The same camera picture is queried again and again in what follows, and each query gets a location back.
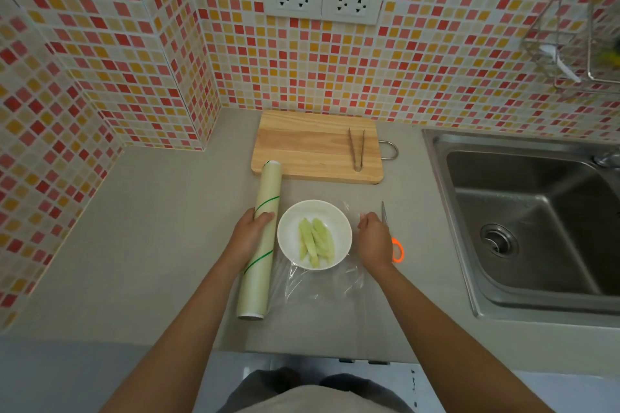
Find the person's right hand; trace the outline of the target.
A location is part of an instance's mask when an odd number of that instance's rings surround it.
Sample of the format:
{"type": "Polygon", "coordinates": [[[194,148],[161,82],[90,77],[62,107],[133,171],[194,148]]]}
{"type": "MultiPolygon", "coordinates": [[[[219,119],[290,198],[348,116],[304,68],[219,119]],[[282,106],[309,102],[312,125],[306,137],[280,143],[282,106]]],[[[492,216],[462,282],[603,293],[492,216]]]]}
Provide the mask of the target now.
{"type": "Polygon", "coordinates": [[[392,265],[391,234],[374,212],[362,213],[368,220],[367,234],[357,234],[357,248],[363,266],[372,277],[392,265]]]}

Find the clear cling film sheet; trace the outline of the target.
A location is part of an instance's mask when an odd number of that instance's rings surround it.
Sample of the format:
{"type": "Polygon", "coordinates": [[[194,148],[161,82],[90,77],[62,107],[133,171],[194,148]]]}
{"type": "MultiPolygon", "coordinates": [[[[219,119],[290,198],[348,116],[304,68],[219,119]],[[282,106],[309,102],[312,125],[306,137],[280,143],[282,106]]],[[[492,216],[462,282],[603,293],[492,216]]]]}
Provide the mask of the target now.
{"type": "Polygon", "coordinates": [[[325,202],[329,202],[343,211],[350,222],[353,232],[352,249],[344,261],[333,268],[320,271],[306,270],[294,266],[282,253],[276,230],[277,246],[268,297],[269,309],[303,303],[336,303],[345,299],[359,299],[361,297],[361,289],[365,282],[365,270],[362,268],[355,244],[353,219],[356,216],[356,209],[348,202],[339,199],[325,200],[325,202]]]}

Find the person's grey shirt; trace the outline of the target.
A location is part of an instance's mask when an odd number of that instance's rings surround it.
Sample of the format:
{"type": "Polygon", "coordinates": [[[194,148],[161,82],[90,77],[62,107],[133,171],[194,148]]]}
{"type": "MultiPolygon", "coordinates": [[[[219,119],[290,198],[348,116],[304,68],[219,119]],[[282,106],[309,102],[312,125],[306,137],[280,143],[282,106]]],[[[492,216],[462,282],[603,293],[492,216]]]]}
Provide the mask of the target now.
{"type": "Polygon", "coordinates": [[[291,368],[256,370],[245,377],[217,413],[415,413],[370,379],[337,373],[305,384],[291,368]]]}

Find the stainless steel sink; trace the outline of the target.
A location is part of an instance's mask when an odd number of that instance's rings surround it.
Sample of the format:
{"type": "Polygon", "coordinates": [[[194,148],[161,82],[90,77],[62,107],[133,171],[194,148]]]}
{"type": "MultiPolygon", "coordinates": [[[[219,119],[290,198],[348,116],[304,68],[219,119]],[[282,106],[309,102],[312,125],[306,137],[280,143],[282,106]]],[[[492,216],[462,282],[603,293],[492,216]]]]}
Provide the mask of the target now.
{"type": "Polygon", "coordinates": [[[620,326],[620,169],[592,161],[612,146],[422,136],[476,316],[620,326]],[[507,228],[519,253],[486,250],[487,223],[507,228]]]}

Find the person's left forearm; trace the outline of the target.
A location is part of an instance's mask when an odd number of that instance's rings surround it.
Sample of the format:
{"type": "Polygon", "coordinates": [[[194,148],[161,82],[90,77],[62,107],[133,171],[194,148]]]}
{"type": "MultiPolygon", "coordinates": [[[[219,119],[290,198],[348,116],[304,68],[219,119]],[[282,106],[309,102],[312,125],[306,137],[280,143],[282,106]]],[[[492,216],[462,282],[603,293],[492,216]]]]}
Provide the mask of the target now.
{"type": "Polygon", "coordinates": [[[221,254],[100,413],[192,412],[234,281],[252,254],[221,254]]]}

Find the orange handled scissors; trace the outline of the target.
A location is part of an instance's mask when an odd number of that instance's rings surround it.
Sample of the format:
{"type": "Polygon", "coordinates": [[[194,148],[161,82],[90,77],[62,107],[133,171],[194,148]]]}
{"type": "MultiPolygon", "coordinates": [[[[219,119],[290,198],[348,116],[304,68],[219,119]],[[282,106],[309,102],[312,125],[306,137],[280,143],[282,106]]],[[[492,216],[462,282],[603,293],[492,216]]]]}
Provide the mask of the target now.
{"type": "MultiPolygon", "coordinates": [[[[382,223],[386,227],[389,228],[384,201],[381,201],[381,220],[382,220],[382,223]]],[[[392,262],[395,264],[399,264],[404,260],[404,256],[405,256],[404,248],[395,237],[391,237],[391,245],[392,245],[392,262]]]]}

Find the wooden cutting board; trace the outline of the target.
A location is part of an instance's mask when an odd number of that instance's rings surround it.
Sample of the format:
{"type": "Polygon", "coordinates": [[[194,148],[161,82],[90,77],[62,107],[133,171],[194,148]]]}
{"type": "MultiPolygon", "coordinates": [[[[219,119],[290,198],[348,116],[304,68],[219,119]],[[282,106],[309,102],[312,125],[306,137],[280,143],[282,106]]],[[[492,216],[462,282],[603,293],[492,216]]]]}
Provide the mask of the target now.
{"type": "Polygon", "coordinates": [[[397,146],[380,140],[370,119],[302,112],[264,111],[260,118],[251,169],[256,175],[264,164],[277,161],[283,177],[308,181],[378,184],[383,162],[399,156],[397,146]],[[366,132],[363,168],[353,169],[347,129],[351,128],[356,151],[362,130],[366,132]]]}

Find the person's left hand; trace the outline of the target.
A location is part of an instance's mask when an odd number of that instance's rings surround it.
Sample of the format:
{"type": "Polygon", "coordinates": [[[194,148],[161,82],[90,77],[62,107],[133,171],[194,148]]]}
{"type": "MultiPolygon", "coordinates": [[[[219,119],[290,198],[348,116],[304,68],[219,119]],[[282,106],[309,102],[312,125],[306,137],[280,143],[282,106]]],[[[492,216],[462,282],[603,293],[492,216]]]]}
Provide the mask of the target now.
{"type": "Polygon", "coordinates": [[[254,208],[247,209],[236,223],[222,255],[237,272],[241,271],[254,255],[267,226],[256,225],[253,222],[254,218],[254,208]]]}

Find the white plastic utensil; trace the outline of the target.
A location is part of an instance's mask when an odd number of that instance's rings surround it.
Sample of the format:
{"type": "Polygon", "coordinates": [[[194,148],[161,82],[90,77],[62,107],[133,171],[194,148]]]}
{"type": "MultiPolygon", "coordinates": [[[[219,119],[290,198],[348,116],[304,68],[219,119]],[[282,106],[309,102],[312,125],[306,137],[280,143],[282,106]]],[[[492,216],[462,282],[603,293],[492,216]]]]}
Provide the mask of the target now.
{"type": "Polygon", "coordinates": [[[580,77],[578,77],[571,68],[569,68],[562,60],[559,48],[554,44],[541,43],[538,44],[538,50],[541,54],[549,57],[555,67],[562,73],[563,77],[572,81],[573,83],[582,83],[580,77]]]}

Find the white bowl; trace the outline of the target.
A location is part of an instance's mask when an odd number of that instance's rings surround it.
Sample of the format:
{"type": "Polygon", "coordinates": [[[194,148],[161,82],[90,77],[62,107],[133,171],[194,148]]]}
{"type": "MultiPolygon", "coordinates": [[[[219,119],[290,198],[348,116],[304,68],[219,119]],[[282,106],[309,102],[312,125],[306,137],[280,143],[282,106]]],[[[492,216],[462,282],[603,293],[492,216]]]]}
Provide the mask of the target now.
{"type": "Polygon", "coordinates": [[[277,239],[280,250],[294,265],[306,270],[320,271],[337,266],[344,261],[352,249],[353,232],[347,217],[335,205],[321,200],[305,200],[291,206],[278,224],[277,239]],[[312,268],[308,259],[299,259],[298,226],[302,219],[320,219],[329,229],[335,245],[335,258],[332,264],[319,259],[319,268],[312,268]]]}

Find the pale green cucumber slice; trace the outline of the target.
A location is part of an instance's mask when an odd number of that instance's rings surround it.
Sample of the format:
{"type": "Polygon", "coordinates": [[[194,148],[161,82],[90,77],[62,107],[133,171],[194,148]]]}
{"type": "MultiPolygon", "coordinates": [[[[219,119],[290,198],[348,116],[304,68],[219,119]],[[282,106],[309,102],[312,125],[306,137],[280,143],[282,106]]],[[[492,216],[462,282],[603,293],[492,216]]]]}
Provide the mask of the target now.
{"type": "Polygon", "coordinates": [[[299,259],[304,260],[307,258],[312,268],[319,268],[319,254],[314,240],[313,230],[314,228],[308,219],[304,218],[300,221],[298,226],[300,245],[299,259]]]}
{"type": "Polygon", "coordinates": [[[313,236],[316,258],[327,260],[327,246],[324,238],[322,237],[322,232],[318,231],[314,227],[311,227],[311,233],[313,236]]]}
{"type": "Polygon", "coordinates": [[[327,260],[325,261],[327,262],[327,264],[330,265],[333,263],[334,258],[335,258],[335,245],[334,245],[333,237],[329,229],[324,225],[324,223],[320,219],[318,218],[313,219],[311,224],[315,229],[322,232],[322,237],[324,238],[326,242],[326,246],[327,246],[327,260]]]}

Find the cling film roll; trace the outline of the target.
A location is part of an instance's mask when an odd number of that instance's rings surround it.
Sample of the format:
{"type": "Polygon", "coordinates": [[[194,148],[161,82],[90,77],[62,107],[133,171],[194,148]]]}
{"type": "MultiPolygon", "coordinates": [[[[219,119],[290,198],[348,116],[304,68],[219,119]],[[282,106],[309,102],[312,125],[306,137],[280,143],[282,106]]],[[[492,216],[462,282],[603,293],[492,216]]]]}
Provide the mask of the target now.
{"type": "Polygon", "coordinates": [[[242,320],[259,321],[267,314],[281,188],[282,166],[269,160],[262,168],[254,217],[265,213],[274,217],[262,231],[257,250],[241,276],[236,315],[242,320]]]}

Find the chrome faucet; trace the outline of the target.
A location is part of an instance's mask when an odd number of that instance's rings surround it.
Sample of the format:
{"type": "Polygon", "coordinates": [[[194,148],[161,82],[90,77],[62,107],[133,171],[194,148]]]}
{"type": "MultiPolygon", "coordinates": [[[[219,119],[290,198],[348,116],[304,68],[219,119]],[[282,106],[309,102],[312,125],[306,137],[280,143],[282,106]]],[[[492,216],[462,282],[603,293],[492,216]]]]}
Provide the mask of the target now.
{"type": "Polygon", "coordinates": [[[592,157],[596,166],[607,169],[620,169],[620,147],[592,157]]]}

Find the metal tongs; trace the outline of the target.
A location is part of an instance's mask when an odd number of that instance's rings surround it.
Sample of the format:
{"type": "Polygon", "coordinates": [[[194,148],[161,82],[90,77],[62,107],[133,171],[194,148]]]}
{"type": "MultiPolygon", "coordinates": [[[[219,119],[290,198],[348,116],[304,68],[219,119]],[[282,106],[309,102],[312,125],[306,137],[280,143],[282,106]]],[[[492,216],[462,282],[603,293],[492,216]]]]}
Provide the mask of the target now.
{"type": "Polygon", "coordinates": [[[353,134],[352,134],[351,128],[347,129],[347,133],[348,133],[348,143],[350,145],[350,151],[351,151],[352,160],[353,160],[353,169],[354,169],[354,171],[356,173],[360,173],[362,168],[363,168],[363,159],[364,159],[364,154],[365,154],[366,132],[365,132],[365,130],[362,130],[361,145],[360,145],[360,150],[358,151],[359,153],[356,151],[356,148],[355,148],[355,144],[354,144],[353,134]]]}

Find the person's right forearm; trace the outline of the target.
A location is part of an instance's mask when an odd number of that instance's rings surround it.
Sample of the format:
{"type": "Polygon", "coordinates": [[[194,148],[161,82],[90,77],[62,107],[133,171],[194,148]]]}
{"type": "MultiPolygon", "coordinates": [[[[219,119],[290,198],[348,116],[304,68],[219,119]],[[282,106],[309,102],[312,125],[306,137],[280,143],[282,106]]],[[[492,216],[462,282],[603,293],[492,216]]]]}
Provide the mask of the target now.
{"type": "Polygon", "coordinates": [[[555,413],[386,260],[364,260],[446,413],[555,413]]]}

